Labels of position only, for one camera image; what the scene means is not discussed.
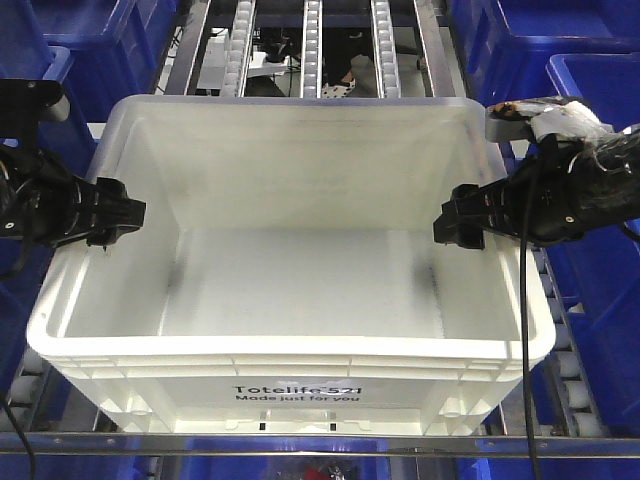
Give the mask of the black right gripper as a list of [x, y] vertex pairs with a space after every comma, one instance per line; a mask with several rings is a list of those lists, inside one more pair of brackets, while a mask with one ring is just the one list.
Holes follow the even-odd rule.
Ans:
[[537, 245], [579, 239], [605, 225], [602, 178], [579, 144], [541, 147], [503, 179], [455, 187], [433, 223], [434, 241], [483, 250], [484, 229]]

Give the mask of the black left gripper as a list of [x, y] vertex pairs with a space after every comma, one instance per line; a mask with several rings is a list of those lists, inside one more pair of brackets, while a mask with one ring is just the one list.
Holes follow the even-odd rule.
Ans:
[[1, 236], [57, 247], [78, 240], [106, 249], [144, 223], [146, 203], [125, 185], [73, 174], [43, 149], [1, 146]]

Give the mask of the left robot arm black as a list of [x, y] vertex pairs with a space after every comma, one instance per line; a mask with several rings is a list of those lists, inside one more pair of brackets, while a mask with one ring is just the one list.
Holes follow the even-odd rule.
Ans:
[[146, 204], [125, 185], [72, 173], [60, 155], [38, 145], [43, 121], [62, 122], [70, 104], [52, 80], [1, 81], [1, 236], [56, 248], [76, 241], [109, 246], [143, 226]]

